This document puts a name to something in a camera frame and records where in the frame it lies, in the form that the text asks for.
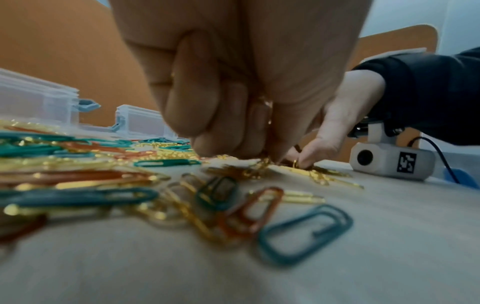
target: white camera device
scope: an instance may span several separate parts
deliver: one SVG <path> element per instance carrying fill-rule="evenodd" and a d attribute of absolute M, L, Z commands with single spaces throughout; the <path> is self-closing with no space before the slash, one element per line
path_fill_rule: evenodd
<path fill-rule="evenodd" d="M 425 180 L 435 168 L 435 154 L 429 150 L 399 147 L 396 136 L 385 133 L 383 123 L 368 125 L 368 141 L 351 150 L 350 165 L 355 171 L 401 179 Z"/>

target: person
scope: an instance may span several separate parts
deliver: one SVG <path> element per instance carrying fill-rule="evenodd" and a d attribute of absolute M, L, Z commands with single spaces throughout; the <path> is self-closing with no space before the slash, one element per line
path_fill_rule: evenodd
<path fill-rule="evenodd" d="M 166 122 L 202 156 L 266 151 L 280 161 L 288 151 L 307 168 L 334 156 L 364 116 L 479 143 L 468 134 L 479 113 L 478 49 L 391 56 L 344 74 L 370 0 L 110 4 Z M 317 128 L 301 153 L 289 150 Z"/>
<path fill-rule="evenodd" d="M 392 128 L 412 127 L 454 145 L 480 145 L 480 48 L 376 58 L 347 72 L 336 97 L 316 117 L 316 138 L 290 160 L 301 167 L 334 157 L 365 116 Z"/>

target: white table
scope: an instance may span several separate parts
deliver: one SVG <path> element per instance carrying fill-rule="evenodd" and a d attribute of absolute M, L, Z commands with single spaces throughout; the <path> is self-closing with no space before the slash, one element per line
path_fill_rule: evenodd
<path fill-rule="evenodd" d="M 297 175 L 244 187 L 317 192 L 354 218 L 350 231 L 295 267 L 260 262 L 256 246 L 215 249 L 189 227 L 134 217 L 53 223 L 2 252 L 1 303 L 479 303 L 480 191 L 352 175 L 365 191 Z M 274 221 L 306 208 L 283 204 Z"/>

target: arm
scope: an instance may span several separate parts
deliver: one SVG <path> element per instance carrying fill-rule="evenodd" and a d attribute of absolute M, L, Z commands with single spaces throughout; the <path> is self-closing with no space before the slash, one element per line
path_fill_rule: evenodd
<path fill-rule="evenodd" d="M 385 80 L 369 113 L 456 145 L 480 145 L 480 48 L 455 56 L 404 54 L 367 61 Z"/>

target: hand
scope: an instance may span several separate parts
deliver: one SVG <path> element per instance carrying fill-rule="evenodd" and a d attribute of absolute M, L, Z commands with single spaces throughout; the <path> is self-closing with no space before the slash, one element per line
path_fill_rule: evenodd
<path fill-rule="evenodd" d="M 174 131 L 201 156 L 274 161 L 335 93 L 371 2 L 110 0 Z"/>
<path fill-rule="evenodd" d="M 298 160 L 300 168 L 308 168 L 323 159 L 335 157 L 347 134 L 382 98 L 385 80 L 375 72 L 358 70 L 345 73 L 336 97 L 318 112 L 310 129 L 318 129 L 316 138 L 301 153 L 290 148 L 286 158 Z"/>

